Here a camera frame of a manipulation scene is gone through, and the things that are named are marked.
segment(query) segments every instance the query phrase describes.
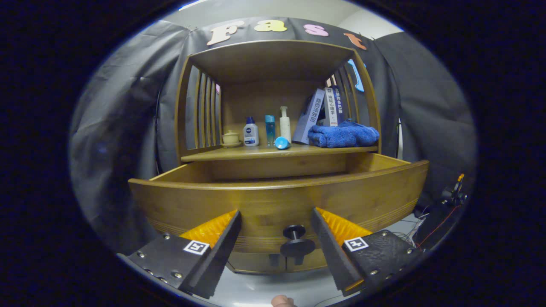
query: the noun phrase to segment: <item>folded towel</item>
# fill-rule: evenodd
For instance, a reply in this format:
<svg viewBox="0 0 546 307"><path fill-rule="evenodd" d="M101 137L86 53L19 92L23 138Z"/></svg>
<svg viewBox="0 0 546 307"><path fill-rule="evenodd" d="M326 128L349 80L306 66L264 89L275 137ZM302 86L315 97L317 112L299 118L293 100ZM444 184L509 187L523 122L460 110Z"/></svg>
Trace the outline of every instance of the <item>folded towel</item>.
<svg viewBox="0 0 546 307"><path fill-rule="evenodd" d="M309 139L319 147L371 146L379 139L379 132L355 122L344 121L337 127L312 126Z"/></svg>

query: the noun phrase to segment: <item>finger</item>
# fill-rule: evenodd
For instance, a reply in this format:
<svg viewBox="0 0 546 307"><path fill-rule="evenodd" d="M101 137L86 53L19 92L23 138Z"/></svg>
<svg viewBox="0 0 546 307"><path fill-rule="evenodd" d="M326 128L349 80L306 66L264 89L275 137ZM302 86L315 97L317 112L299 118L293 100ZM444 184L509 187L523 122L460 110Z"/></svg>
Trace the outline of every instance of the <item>finger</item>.
<svg viewBox="0 0 546 307"><path fill-rule="evenodd" d="M277 307L278 305L280 304L288 304L289 303L289 300L286 296L284 295L279 295L279 296L275 296L272 300L271 300L271 305L273 305L273 307Z"/></svg>

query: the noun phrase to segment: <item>blue round object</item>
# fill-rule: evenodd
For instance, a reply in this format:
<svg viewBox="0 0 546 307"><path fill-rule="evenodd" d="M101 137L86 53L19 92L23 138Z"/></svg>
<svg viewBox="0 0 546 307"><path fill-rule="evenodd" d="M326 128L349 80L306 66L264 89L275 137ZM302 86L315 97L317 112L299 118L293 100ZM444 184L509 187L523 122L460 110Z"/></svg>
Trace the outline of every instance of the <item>blue round object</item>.
<svg viewBox="0 0 546 307"><path fill-rule="evenodd" d="M275 147L278 149L286 149L290 147L290 142L286 138L278 137L275 139Z"/></svg>

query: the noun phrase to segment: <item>lotion bottle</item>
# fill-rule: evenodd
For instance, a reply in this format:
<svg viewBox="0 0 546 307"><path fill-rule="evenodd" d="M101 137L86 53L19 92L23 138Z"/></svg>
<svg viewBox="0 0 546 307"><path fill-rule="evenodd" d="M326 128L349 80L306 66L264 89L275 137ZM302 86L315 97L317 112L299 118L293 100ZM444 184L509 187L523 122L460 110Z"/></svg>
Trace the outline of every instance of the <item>lotion bottle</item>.
<svg viewBox="0 0 546 307"><path fill-rule="evenodd" d="M292 143L292 138L290 137L290 118L286 117L287 106L281 106L281 118L279 118L279 125L281 126L281 136L288 140L289 143Z"/></svg>
<svg viewBox="0 0 546 307"><path fill-rule="evenodd" d="M252 116L246 118L246 125L242 130L242 135L245 146L258 146L260 144L260 139L258 138L258 126L256 126Z"/></svg>

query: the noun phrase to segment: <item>letter a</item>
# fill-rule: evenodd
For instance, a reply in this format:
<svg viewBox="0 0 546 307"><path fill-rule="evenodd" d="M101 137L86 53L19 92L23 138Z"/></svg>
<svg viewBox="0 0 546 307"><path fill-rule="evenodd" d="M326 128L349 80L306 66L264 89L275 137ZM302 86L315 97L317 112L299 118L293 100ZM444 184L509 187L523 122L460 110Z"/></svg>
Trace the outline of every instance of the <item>letter a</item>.
<svg viewBox="0 0 546 307"><path fill-rule="evenodd" d="M284 22L280 20L262 20L258 22L258 25L256 27L254 27L254 30L260 32L284 32L288 29L284 27Z"/></svg>

